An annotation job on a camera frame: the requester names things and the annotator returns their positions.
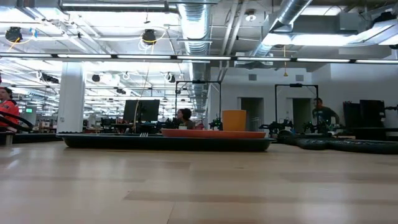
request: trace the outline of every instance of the person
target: person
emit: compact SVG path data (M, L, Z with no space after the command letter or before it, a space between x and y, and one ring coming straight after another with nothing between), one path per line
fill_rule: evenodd
M19 116L19 107L17 102L12 99L12 90L7 87L0 87L0 111ZM18 119L4 116L9 121L18 124ZM6 127L8 131L16 132L17 130L10 127L8 124L0 122L0 127Z
M326 122L326 124L330 125L331 117L335 118L336 124L340 123L340 118L338 117L337 113L334 112L329 107L324 106L321 98L315 98L313 100L313 104L314 104L315 109L312 110L312 117L315 120L317 120L317 116L318 116L319 123L324 121L324 122Z
M177 118L182 122L187 129L195 129L195 123L190 120L192 112L190 109L179 109L177 112Z

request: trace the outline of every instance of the white wall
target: white wall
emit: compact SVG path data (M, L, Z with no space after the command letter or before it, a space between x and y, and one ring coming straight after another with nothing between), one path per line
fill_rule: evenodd
M254 69L229 68L222 84L222 110L240 110L238 98L254 97L264 99L263 124L275 121L275 84L297 83L295 75L304 75L303 84L311 84L312 74L307 73L304 68L288 68L289 76L284 77L284 69ZM212 68L211 74L214 79L218 75L218 68ZM249 81L248 74L256 74L257 81ZM289 117L293 119L292 98L314 98L315 89L278 87L278 118ZM218 92L210 88L208 94L208 117L209 122L218 114Z
M394 59L395 52L386 58ZM343 102L384 100L386 106L398 104L398 65L330 64L312 73L312 81L320 86L325 106L335 110L343 123ZM387 127L398 126L396 111L386 111Z
M395 59L396 53L386 59ZM212 77L218 74L218 68L212 68ZM248 74L257 74L257 81L248 80ZM275 120L274 84L296 83L295 75L305 76L303 84L319 85L319 96L325 106L335 110L343 123L343 102L359 100L384 100L386 106L398 104L398 65L356 65L327 64L313 73L303 68L290 68L288 77L284 77L284 69L245 70L230 68L225 76L222 87L222 110L238 110L240 97L264 98L264 124ZM292 98L314 98L315 90L307 88L280 87L278 91L278 118L293 118ZM215 94L210 94L211 104ZM209 118L215 118L217 110L209 111ZM398 127L396 111L386 111L387 127Z
M238 98L255 97L264 99L264 124L275 121L275 94L274 85L264 86L238 86L223 85L222 110L240 110ZM278 87L278 118L288 117L293 119L292 98L314 98L311 91L306 88Z

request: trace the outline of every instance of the man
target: man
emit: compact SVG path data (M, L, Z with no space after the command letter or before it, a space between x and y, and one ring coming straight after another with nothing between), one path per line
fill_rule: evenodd
M330 125L331 124L331 117L334 117L336 120L336 124L340 124L340 118L334 112L332 109L329 107L323 106L323 101L321 98L315 98L313 100L313 104L315 109L312 110L312 117L317 120L318 116L318 122L321 123L322 121L326 122L326 124Z
M17 102L12 100L12 90L7 87L0 87L0 111L19 116L19 108ZM18 124L18 119L4 116L9 121ZM6 127L8 131L16 132L17 130L9 127L8 124L0 122L0 127Z

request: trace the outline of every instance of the computer monitor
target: computer monitor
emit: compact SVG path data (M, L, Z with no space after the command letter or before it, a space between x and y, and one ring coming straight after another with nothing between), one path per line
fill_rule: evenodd
M123 120L134 121L134 112L137 107L136 121L157 121L160 100L126 100Z
M116 120L112 118L101 118L102 126L110 126L111 124L116 124Z

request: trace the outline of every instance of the wooden floor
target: wooden floor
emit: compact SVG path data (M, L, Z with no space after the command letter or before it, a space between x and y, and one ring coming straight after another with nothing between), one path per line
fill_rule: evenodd
M398 157L0 148L0 223L397 224Z

